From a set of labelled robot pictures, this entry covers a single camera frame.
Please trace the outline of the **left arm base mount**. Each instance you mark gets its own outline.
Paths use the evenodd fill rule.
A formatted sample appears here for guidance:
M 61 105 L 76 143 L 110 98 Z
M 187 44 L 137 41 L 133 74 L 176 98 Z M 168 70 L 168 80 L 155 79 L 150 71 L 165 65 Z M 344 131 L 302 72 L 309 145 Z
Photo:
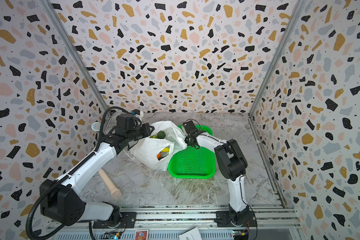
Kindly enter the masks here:
M 109 220 L 96 221 L 93 223 L 93 229 L 106 230 L 124 230 L 133 229 L 137 218 L 136 212 L 121 212 L 112 215 Z

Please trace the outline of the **white plastic bag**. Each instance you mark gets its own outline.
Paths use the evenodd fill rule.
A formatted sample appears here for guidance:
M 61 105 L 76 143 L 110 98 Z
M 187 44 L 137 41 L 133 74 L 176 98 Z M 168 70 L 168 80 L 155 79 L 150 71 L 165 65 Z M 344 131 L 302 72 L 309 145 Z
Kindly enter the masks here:
M 182 130 L 171 121 L 159 121 L 151 124 L 154 130 L 151 136 L 157 136 L 159 131 L 164 131 L 164 139 L 151 139 L 150 137 L 140 140 L 130 152 L 141 163 L 156 171 L 167 171 L 168 164 L 172 156 L 187 148 L 185 135 Z M 168 153 L 161 152 L 164 148 L 170 148 Z M 161 153 L 162 158 L 157 159 L 157 154 Z

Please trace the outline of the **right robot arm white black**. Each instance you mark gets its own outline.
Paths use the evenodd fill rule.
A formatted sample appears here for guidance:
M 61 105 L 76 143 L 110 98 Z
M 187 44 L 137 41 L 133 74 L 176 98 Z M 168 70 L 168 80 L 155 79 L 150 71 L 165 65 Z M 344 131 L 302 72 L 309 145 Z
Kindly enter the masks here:
M 248 163 L 236 140 L 222 140 L 197 128 L 193 120 L 182 124 L 188 146 L 203 147 L 215 153 L 219 170 L 228 181 L 230 193 L 229 214 L 235 225 L 247 217 L 250 207 L 245 194 L 245 176 Z

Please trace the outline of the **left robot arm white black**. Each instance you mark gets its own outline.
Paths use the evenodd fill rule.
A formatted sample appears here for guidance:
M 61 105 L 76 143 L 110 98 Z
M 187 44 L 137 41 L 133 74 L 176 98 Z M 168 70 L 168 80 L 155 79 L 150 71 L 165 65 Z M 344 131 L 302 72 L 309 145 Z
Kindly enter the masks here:
M 120 208 L 109 203 L 86 203 L 80 193 L 89 180 L 131 142 L 149 137 L 154 127 L 137 114 L 117 116 L 116 125 L 100 138 L 100 144 L 70 171 L 40 186 L 41 214 L 64 226 L 83 221 L 104 221 L 110 227 L 121 222 Z

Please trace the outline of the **yellow banana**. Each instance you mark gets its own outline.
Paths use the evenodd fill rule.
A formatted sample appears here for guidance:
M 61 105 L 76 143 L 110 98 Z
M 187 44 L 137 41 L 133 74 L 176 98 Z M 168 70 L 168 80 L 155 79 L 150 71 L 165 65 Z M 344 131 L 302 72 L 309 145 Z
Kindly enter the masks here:
M 170 148 L 164 148 L 161 150 L 161 152 L 168 153 L 170 151 Z

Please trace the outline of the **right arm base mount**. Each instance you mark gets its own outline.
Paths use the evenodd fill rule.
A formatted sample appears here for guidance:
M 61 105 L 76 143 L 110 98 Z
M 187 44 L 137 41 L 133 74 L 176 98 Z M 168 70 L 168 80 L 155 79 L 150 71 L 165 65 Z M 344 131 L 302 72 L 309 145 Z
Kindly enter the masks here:
M 214 222 L 219 228 L 246 228 L 258 225 L 255 213 L 251 210 L 243 210 L 239 213 L 235 211 L 217 211 Z

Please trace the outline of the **green avocado back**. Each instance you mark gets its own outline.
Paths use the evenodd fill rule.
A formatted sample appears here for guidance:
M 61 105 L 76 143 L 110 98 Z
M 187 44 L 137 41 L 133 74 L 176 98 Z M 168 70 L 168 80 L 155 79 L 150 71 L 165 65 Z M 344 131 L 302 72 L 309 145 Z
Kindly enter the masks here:
M 157 138 L 158 139 L 164 139 L 166 137 L 166 133 L 164 131 L 159 131 L 157 133 Z

